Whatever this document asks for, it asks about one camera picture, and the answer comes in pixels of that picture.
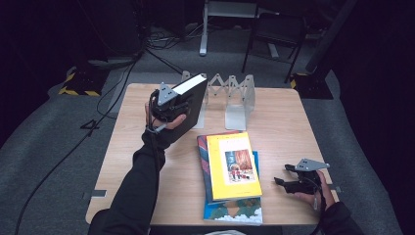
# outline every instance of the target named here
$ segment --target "cable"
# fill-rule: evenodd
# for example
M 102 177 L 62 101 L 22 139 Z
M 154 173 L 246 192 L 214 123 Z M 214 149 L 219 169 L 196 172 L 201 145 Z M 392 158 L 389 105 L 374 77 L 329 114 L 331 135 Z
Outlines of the cable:
M 108 116 L 108 115 L 106 115 L 106 114 L 103 114 L 103 113 L 101 113 L 101 111 L 99 110 L 99 106 L 100 106 L 100 104 L 101 104 L 101 101 L 103 101 L 104 100 L 104 97 L 106 97 L 108 94 L 110 94 L 110 92 L 112 91 L 112 90 L 114 90 L 123 80 L 124 80 L 124 74 L 125 74 L 125 72 L 128 70 L 128 67 L 127 68 L 125 68 L 125 70 L 122 72 L 122 77 L 121 77 L 121 79 L 119 80 L 119 82 L 117 82 L 116 83 L 116 85 L 114 85 L 107 93 L 105 93 L 102 97 L 101 97 L 101 99 L 98 101 L 98 104 L 97 104 L 97 112 L 98 112 L 98 114 L 100 114 L 101 116 L 105 116 L 105 117 L 107 117 L 107 118 L 111 118 L 111 119 L 116 119 L 116 117 L 111 117 L 111 116 Z
M 174 71 L 177 71 L 177 73 L 179 74 L 183 74 L 183 69 L 181 69 L 180 67 L 178 67 L 177 65 L 172 64 L 171 62 L 169 62 L 168 60 L 161 58 L 157 55 L 155 55 L 152 51 L 150 51 L 149 49 L 146 49 L 146 51 L 148 53 L 150 53 L 150 55 L 154 56 L 155 58 L 157 58 L 158 60 L 160 60 L 161 62 L 163 62 L 164 64 L 166 64 L 167 66 L 169 66 L 170 68 L 172 68 Z
M 137 56 L 141 50 L 141 46 L 140 49 L 137 51 L 137 54 L 124 54 L 123 52 L 118 52 L 116 50 L 114 50 L 112 47 L 110 47 L 107 42 L 104 40 L 104 38 L 102 37 L 101 33 L 98 31 L 97 27 L 94 25 L 94 23 L 92 22 L 91 18 L 88 16 L 88 13 L 86 12 L 85 8 L 83 7 L 83 5 L 80 3 L 79 0 L 76 0 L 77 4 L 79 5 L 79 8 L 82 10 L 83 15 L 85 16 L 86 20 L 89 22 L 89 24 L 92 26 L 92 29 L 95 31 L 96 35 L 98 36 L 98 38 L 101 40 L 101 42 L 103 43 L 103 45 L 105 47 L 107 47 L 107 49 L 109 49 L 110 51 L 116 53 L 117 55 L 120 56 Z
M 127 78 L 129 77 L 132 68 L 135 66 L 135 64 L 137 63 L 138 60 L 136 60 L 133 65 L 130 67 L 128 74 L 127 74 Z M 122 90 L 124 89 L 125 85 L 126 85 L 126 81 L 127 79 L 124 81 L 124 84 L 122 86 Z M 116 98 L 115 102 L 111 105 L 111 107 L 107 110 L 107 112 L 105 113 L 104 116 L 102 116 L 92 127 L 91 129 L 88 131 L 88 133 L 86 133 L 77 143 L 76 145 L 60 160 L 58 161 L 57 164 L 55 164 L 55 166 L 49 170 L 49 172 L 42 178 L 42 180 L 36 185 L 36 187 L 33 189 L 33 191 L 30 193 L 29 197 L 27 198 L 27 200 L 25 201 L 23 208 L 21 210 L 21 213 L 19 214 L 19 218 L 18 221 L 16 223 L 16 230 L 15 230 L 15 235 L 19 234 L 19 229 L 22 223 L 22 219 L 23 219 L 23 215 L 24 215 L 24 211 L 27 208 L 30 200 L 33 198 L 34 194 L 37 192 L 37 190 L 40 188 L 40 186 L 42 186 L 42 184 L 46 181 L 46 179 L 48 179 L 48 177 L 55 171 L 56 168 L 58 168 L 58 166 L 64 162 L 64 160 L 66 160 L 72 153 L 73 151 L 75 151 L 80 144 L 82 144 L 82 142 L 92 133 L 92 131 L 98 126 L 98 124 L 100 124 L 103 119 L 108 115 L 108 113 L 114 108 L 116 102 L 118 101 L 118 99 L 120 98 L 122 92 L 120 92 L 118 94 L 118 97 Z

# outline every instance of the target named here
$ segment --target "dark wall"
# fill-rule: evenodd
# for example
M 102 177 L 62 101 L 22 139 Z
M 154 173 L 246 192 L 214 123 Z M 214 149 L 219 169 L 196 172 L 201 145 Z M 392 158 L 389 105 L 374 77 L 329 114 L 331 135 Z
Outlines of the dark wall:
M 35 1 L 0 7 L 0 146 L 65 80 L 70 59 Z
M 88 60 L 131 55 L 142 45 L 138 5 L 147 1 L 1 2 L 0 146 L 70 68 L 93 71 Z
M 415 231 L 414 16 L 413 1 L 357 1 L 325 58 L 334 61 L 350 125 L 405 234 Z

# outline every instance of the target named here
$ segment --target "chair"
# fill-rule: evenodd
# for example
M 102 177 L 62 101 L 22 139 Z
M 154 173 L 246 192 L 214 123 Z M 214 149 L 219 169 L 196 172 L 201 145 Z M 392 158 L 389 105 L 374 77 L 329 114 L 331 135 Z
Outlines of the chair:
M 267 59 L 290 65 L 285 78 L 287 83 L 306 35 L 305 14 L 310 8 L 311 0 L 257 0 L 253 29 L 245 54 L 242 73 L 245 72 L 247 58 L 253 49 L 254 41 L 262 41 L 277 47 L 290 48 L 287 59 Z

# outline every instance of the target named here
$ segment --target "chair leg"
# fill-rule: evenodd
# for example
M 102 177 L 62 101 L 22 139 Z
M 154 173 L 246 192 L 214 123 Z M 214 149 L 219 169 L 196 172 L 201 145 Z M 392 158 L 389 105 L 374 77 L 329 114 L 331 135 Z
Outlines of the chair leg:
M 296 63 L 297 56 L 300 53 L 301 45 L 297 48 L 296 54 L 294 55 L 293 61 L 291 62 L 290 69 L 288 70 L 287 76 L 284 80 L 284 83 L 287 83 L 288 79 L 290 78 L 291 71 L 293 70 L 294 64 Z

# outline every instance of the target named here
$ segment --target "white folding stand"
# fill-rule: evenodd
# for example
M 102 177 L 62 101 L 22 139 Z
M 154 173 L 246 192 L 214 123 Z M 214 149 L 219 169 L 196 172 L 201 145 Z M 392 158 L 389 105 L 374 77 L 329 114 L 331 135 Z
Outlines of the white folding stand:
M 209 91 L 214 96 L 219 92 L 226 92 L 225 128 L 247 130 L 248 120 L 255 105 L 254 77 L 247 75 L 245 80 L 238 83 L 234 75 L 223 81 L 217 74 L 207 84 L 207 92 Z

